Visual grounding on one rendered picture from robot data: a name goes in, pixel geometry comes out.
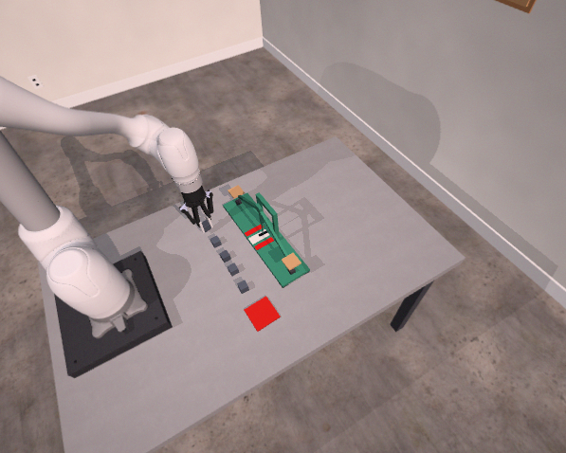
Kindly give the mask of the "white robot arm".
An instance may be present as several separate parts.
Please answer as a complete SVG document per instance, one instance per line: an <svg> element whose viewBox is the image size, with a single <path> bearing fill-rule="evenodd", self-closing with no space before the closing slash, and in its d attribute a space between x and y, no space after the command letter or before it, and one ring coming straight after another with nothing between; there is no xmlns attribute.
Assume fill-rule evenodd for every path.
<svg viewBox="0 0 566 453"><path fill-rule="evenodd" d="M186 133L150 115L66 108L0 76L0 127L62 136L117 134L156 158L180 192L197 191L203 183ZM19 237L45 269L52 292L89 316L93 337L115 327L128 330L127 319L148 308L133 272L126 269L122 276L73 212L52 202L1 131L0 201L20 223Z"/></svg>

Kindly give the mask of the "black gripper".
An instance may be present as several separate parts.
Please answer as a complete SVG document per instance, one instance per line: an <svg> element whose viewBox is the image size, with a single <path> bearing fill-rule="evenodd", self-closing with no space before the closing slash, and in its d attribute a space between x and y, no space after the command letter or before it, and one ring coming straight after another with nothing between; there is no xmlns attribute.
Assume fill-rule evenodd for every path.
<svg viewBox="0 0 566 453"><path fill-rule="evenodd" d="M197 223L200 230L203 233L205 233L202 223L200 222L198 208L197 208L201 206L202 210L205 213L206 220L210 223L211 228L213 228L210 218L211 217L210 214L213 213L213 203L212 203L213 193L210 190L204 191L203 187L201 186L201 188L197 191L191 193L181 192L181 194L184 199L184 205L182 207L179 207L179 209L181 210L182 213L186 214L186 216L189 218L192 224L195 225L195 223ZM205 198L207 198L208 209L206 208L206 205L204 203ZM188 213L187 207L192 208L193 218Z"/></svg>

